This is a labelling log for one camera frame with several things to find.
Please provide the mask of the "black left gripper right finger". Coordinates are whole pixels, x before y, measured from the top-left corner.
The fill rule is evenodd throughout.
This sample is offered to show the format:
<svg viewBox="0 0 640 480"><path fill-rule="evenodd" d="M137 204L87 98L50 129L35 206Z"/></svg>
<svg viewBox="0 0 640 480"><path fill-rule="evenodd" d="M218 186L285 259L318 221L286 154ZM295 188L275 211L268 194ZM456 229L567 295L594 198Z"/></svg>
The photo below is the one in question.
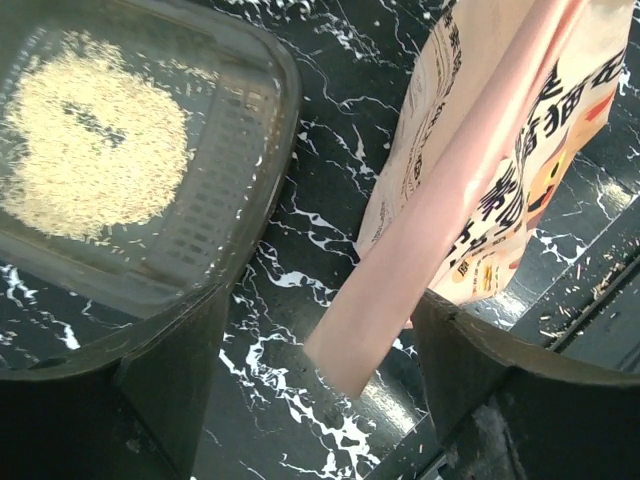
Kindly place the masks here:
<svg viewBox="0 0 640 480"><path fill-rule="evenodd" d="M531 345L430 291L412 322L442 478L638 478L638 375Z"/></svg>

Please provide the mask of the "pink cat litter bag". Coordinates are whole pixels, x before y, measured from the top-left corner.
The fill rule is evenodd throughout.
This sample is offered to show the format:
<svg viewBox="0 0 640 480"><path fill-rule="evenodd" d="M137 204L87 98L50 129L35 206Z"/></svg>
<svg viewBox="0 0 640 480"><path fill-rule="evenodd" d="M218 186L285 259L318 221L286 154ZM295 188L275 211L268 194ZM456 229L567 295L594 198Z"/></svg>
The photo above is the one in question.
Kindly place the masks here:
<svg viewBox="0 0 640 480"><path fill-rule="evenodd" d="M356 240L305 342L361 394L426 292L463 305L514 276L577 151L607 122L630 1L454 1L415 65Z"/></svg>

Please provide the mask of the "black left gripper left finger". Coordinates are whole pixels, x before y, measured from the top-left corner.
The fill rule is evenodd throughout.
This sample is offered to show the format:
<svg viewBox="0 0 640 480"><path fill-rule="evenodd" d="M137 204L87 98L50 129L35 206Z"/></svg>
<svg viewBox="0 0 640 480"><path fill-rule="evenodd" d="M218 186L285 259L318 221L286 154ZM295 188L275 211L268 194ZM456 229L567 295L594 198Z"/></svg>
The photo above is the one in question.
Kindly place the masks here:
<svg viewBox="0 0 640 480"><path fill-rule="evenodd" d="M229 291L179 300L71 353L1 373L4 479L188 479Z"/></svg>

